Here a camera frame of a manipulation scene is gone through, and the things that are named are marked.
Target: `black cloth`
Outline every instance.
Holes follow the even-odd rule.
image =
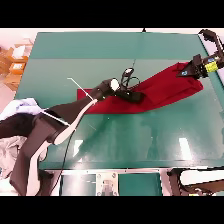
[[[28,137],[33,129],[34,117],[32,114],[18,113],[0,121],[0,138]]]

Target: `yellow label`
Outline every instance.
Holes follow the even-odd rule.
[[[207,72],[214,72],[214,71],[218,70],[218,67],[217,67],[217,64],[215,61],[205,65],[205,68],[206,68]]]

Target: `table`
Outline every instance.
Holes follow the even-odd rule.
[[[38,33],[17,99],[34,97],[42,108],[76,100],[77,86],[92,88],[118,78],[135,63],[145,80],[176,62],[207,53],[197,35],[163,33]],[[224,91],[217,73],[204,90],[166,107],[134,115],[85,115],[74,133],[50,146],[42,169],[222,166]],[[81,141],[78,153],[77,144]],[[180,145],[184,140],[188,144]]]

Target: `red cloth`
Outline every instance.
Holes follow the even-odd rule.
[[[201,91],[203,85],[192,77],[177,78],[177,73],[188,63],[177,63],[141,82],[134,91],[145,94],[140,104],[129,103],[117,96],[110,96],[100,101],[86,114],[135,114],[153,110],[177,102]],[[77,99],[86,97],[85,93],[77,90]]]

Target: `metal bracket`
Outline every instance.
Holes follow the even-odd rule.
[[[96,175],[96,196],[119,196],[118,173],[99,173]]]

